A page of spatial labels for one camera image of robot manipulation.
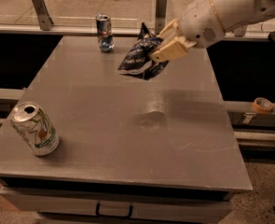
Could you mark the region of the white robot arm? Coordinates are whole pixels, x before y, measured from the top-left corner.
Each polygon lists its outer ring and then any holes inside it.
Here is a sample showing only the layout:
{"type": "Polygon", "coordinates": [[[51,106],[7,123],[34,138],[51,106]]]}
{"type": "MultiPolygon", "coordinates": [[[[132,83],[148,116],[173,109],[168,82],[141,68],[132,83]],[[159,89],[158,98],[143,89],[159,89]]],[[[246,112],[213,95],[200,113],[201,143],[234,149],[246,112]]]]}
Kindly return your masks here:
{"type": "Polygon", "coordinates": [[[208,48],[228,32],[273,18],[275,0],[196,0],[160,32],[162,42],[150,58],[157,63],[178,59],[193,47],[208,48]]]}

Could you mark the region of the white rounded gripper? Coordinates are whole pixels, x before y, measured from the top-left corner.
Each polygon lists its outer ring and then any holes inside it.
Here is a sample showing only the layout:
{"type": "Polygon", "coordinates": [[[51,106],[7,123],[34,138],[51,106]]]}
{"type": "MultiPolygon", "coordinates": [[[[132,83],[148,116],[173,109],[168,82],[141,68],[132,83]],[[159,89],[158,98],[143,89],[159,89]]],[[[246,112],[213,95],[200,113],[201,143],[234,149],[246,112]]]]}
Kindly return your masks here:
{"type": "Polygon", "coordinates": [[[162,29],[158,38],[172,41],[160,44],[149,58],[156,63],[182,58],[195,46],[206,49],[219,42],[225,33],[213,0],[196,0],[187,6],[180,20],[173,19],[162,29]]]}

